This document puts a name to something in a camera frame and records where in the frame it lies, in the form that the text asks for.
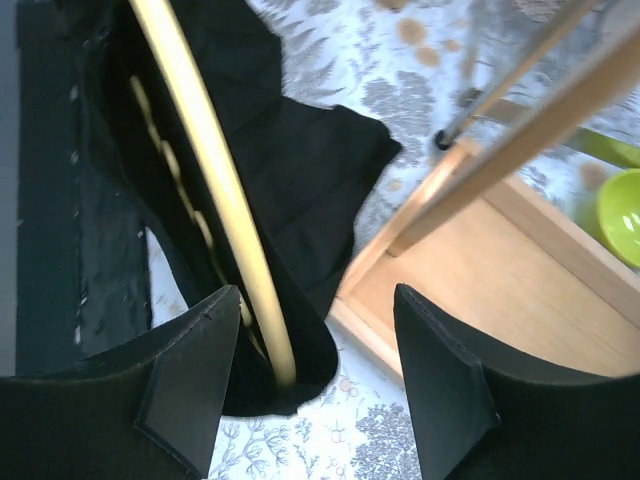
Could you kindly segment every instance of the black board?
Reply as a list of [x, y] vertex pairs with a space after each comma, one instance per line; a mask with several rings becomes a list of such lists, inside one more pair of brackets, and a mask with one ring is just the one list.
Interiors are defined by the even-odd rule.
[[15, 4], [0, 2], [0, 376], [15, 373], [20, 97]]
[[[19, 153], [2, 161], [18, 166], [17, 288], [11, 293], [2, 285], [2, 295], [17, 297], [15, 373], [27, 374], [63, 368], [147, 331], [150, 285], [145, 229], [133, 200], [79, 153], [74, 68], [82, 46], [65, 36], [53, 3], [19, 2], [17, 15], [8, 4], [0, 17], [11, 19], [17, 39], [1, 34], [2, 51], [17, 46], [19, 62], [15, 67], [15, 53], [2, 56], [12, 63], [2, 70], [15, 78], [17, 68], [19, 80], [2, 91], [14, 106], [6, 136], [16, 136]], [[11, 138], [0, 140], [3, 148], [12, 145]], [[1, 228], [12, 229], [6, 222]]]

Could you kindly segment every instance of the wooden box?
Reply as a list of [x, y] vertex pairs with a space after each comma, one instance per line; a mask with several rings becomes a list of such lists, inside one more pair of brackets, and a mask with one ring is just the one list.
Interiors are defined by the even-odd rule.
[[640, 370], [640, 277], [519, 178], [500, 181], [412, 247], [402, 246], [405, 227], [420, 221], [427, 199], [456, 175], [464, 148], [442, 160], [355, 259], [334, 321], [401, 379], [393, 295], [405, 283], [546, 360], [607, 376]]

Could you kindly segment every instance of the gold hoop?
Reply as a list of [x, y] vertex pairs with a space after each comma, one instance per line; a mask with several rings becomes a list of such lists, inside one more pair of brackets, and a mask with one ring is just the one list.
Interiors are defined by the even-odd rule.
[[171, 93], [206, 181], [265, 341], [276, 381], [295, 383], [296, 367], [280, 302], [242, 184], [204, 81], [167, 0], [130, 0]]

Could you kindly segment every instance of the table surface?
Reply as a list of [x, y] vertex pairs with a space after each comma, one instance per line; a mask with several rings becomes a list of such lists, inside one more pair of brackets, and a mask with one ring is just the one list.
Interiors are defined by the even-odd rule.
[[[285, 89], [304, 103], [342, 104], [379, 118], [405, 147], [384, 173], [356, 224], [361, 248], [437, 162], [435, 132], [449, 122], [460, 95], [471, 0], [411, 0], [392, 13], [374, 0], [252, 0], [283, 39]], [[482, 86], [548, 18], [540, 0], [486, 0], [480, 18], [476, 86]], [[593, 12], [566, 41], [516, 85], [508, 98], [534, 104], [592, 51], [601, 15]], [[638, 145], [640, 94], [632, 93], [588, 122]], [[502, 127], [476, 123], [470, 134], [488, 144]], [[525, 166], [522, 178], [572, 217], [603, 165], [556, 147]], [[184, 311], [166, 259], [150, 235], [155, 322]], [[325, 394], [291, 419], [224, 419], [212, 479], [418, 480], [420, 471], [403, 389], [339, 333], [340, 373]]]

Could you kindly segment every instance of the wooden rod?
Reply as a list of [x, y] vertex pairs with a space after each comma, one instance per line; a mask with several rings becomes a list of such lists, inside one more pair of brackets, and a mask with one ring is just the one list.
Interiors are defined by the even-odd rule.
[[483, 192], [511, 175], [541, 151], [562, 141], [593, 114], [640, 80], [640, 19], [592, 55], [555, 93], [532, 109], [470, 168], [460, 172], [400, 234], [389, 252], [400, 255]]
[[451, 145], [475, 119], [491, 108], [522, 76], [544, 57], [560, 40], [575, 28], [589, 13], [597, 0], [567, 0], [549, 22], [516, 53], [513, 63], [507, 64], [493, 77], [481, 93], [461, 111], [443, 130], [441, 142]]
[[278, 296], [231, 153], [184, 33], [167, 0], [130, 0], [198, 159], [247, 288], [278, 385], [296, 367]]

